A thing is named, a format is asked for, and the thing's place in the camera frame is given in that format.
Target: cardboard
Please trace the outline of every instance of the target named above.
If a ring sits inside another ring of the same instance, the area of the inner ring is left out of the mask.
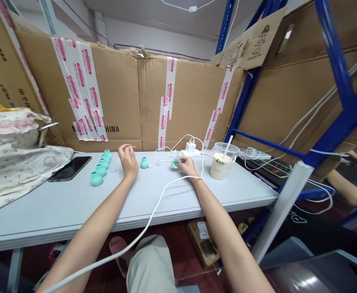
[[[338,24],[337,31],[344,48],[344,56],[350,68],[357,62],[357,1],[353,3],[353,9],[351,2],[347,0],[333,0],[330,4],[335,23]],[[282,48],[281,44],[285,41],[285,34],[291,29],[291,25],[292,33]],[[282,20],[239,130],[280,143],[334,84],[315,6],[310,2]],[[353,78],[353,86],[357,92],[357,73]],[[342,105],[336,93],[302,132],[293,149],[308,153],[341,111]],[[292,133],[284,146],[291,145],[306,121]],[[262,151],[270,149],[239,135],[233,143],[237,146],[248,145]],[[337,151],[347,152],[356,146],[357,129]],[[269,154],[278,157],[283,153],[275,150]],[[283,161],[291,165],[298,160],[289,155],[283,157]],[[317,178],[324,179],[338,165],[339,160],[338,156],[329,157],[315,171]]]
[[[250,69],[263,64],[287,7],[259,20],[234,40],[227,48],[211,58],[211,64]]]
[[[199,256],[204,268],[208,268],[220,259],[218,248],[212,236],[211,229],[205,218],[199,218],[189,222],[186,225],[189,236],[191,237],[193,246]]]
[[[4,18],[5,23],[0,17],[0,104],[6,108],[26,107],[35,113],[47,114],[44,110],[45,105],[39,101],[31,79],[26,71],[27,61],[24,56],[23,60],[15,49],[20,49],[17,39],[12,39],[9,34],[13,30],[13,24],[9,18]],[[51,145],[64,145],[58,128],[51,127],[47,134],[47,143]]]
[[[158,56],[144,60],[140,66],[140,114],[144,151],[159,148],[160,103],[165,92],[167,63],[167,58]],[[174,104],[171,120],[167,120],[166,124],[167,147],[172,148],[186,134],[204,140],[213,111],[218,105],[226,70],[208,64],[177,60]],[[212,132],[209,149],[224,138],[242,77],[242,71],[234,71],[223,111],[218,115]],[[189,138],[183,139],[177,149],[185,149]],[[201,149],[201,142],[195,142],[196,148]]]
[[[223,140],[241,88],[243,71],[179,59],[174,61],[177,71],[167,77],[171,58],[147,52],[144,52],[143,58],[131,51],[118,51],[83,42],[92,49],[92,66],[98,81],[104,112],[102,120],[108,141],[82,141],[75,132],[76,119],[68,102],[71,95],[52,37],[30,28],[25,29],[25,25],[16,27],[47,106],[59,122],[58,127],[66,146],[76,151],[89,152],[117,149],[124,143],[131,143],[139,151],[156,150],[160,142],[161,98],[168,95],[166,86],[172,80],[174,82],[170,93],[172,101],[174,96],[174,103],[169,104],[170,119],[165,120],[166,146],[173,147],[188,133],[205,140],[210,119],[218,107],[221,113],[214,121],[215,127],[209,135],[208,148],[212,148],[214,142]],[[227,84],[227,71],[231,72],[231,80],[228,81],[228,88],[222,91]],[[223,103],[220,103],[221,92]],[[177,149],[185,148],[189,138],[185,138]],[[200,141],[196,144],[198,149],[201,148]]]

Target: teal cup-shaped part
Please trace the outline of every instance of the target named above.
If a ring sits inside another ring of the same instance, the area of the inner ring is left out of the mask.
[[[101,175],[102,177],[106,176],[106,169],[102,164],[98,164],[96,166],[96,171],[99,175]]]
[[[142,169],[147,169],[149,167],[149,163],[147,162],[146,157],[142,158],[142,161],[140,162],[140,167]]]
[[[101,159],[105,159],[105,161],[107,161],[108,164],[110,164],[110,161],[112,160],[112,156],[111,156],[111,158],[109,158],[106,153],[103,153],[101,155]]]
[[[109,161],[112,160],[112,154],[110,153],[110,150],[104,150],[104,153],[109,158]]]
[[[92,186],[99,186],[104,182],[104,179],[97,171],[92,172],[92,177],[90,179],[90,183]]]
[[[100,164],[105,168],[105,170],[109,169],[109,163],[104,159],[100,159]]]

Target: smartphone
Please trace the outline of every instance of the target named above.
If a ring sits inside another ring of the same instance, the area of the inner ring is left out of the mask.
[[[49,177],[48,182],[70,181],[91,159],[92,157],[75,157],[70,163]]]

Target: packing tape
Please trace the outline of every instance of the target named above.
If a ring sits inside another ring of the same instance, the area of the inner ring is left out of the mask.
[[[79,132],[82,140],[107,141],[90,45],[62,37],[52,37],[51,39],[71,96],[69,102],[72,111],[77,123],[81,121],[85,123],[85,131]],[[94,127],[90,127],[90,117],[93,118]]]
[[[208,145],[210,144],[212,132],[214,131],[216,121],[219,117],[219,114],[223,112],[224,102],[226,101],[228,89],[230,87],[232,76],[234,75],[234,70],[231,68],[226,69],[226,74],[224,75],[222,89],[220,90],[218,104],[216,106],[216,110],[212,112],[212,116],[210,122],[208,124],[206,136],[203,141],[204,149],[208,149]]]
[[[35,78],[33,76],[33,73],[32,73],[32,70],[31,70],[31,68],[29,66],[29,63],[28,63],[28,61],[27,61],[27,59],[25,57],[24,51],[22,50],[21,45],[20,45],[20,43],[19,43],[19,41],[17,39],[17,36],[15,35],[15,32],[13,30],[13,25],[11,24],[11,21],[10,21],[10,17],[7,14],[6,9],[3,6],[1,0],[0,0],[0,18],[2,20],[2,23],[3,23],[4,27],[6,28],[6,31],[7,31],[8,35],[9,35],[9,37],[10,37],[10,40],[12,41],[12,43],[14,45],[14,48],[15,48],[17,54],[18,54],[18,57],[20,58],[20,60],[22,62],[22,65],[23,65],[23,67],[25,69],[25,72],[26,72],[29,80],[31,81],[32,87],[33,87],[33,89],[34,89],[34,91],[36,93],[37,99],[40,102],[40,105],[41,105],[41,108],[43,109],[44,115],[48,116],[48,117],[51,117],[51,115],[48,112],[47,105],[45,104],[44,98],[41,95],[39,87],[37,86],[36,80],[35,80]]]
[[[161,97],[161,108],[159,113],[158,148],[165,146],[166,125],[168,120],[169,103],[168,98]]]
[[[168,119],[171,120],[171,114],[173,110],[173,98],[174,98],[174,85],[175,85],[175,72],[177,69],[177,59],[168,57],[167,58],[167,69],[166,69],[166,93],[165,97],[168,98]]]

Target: person's hand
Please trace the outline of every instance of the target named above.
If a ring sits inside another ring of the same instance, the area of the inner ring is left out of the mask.
[[[200,177],[199,174],[196,171],[195,163],[193,162],[192,158],[190,158],[190,157],[181,157],[180,160],[181,160],[180,163],[174,163],[174,164],[176,166],[180,166],[185,174],[187,174],[189,176]]]
[[[134,180],[139,172],[139,165],[135,158],[135,146],[123,144],[118,149],[118,157],[124,170],[124,178]]]

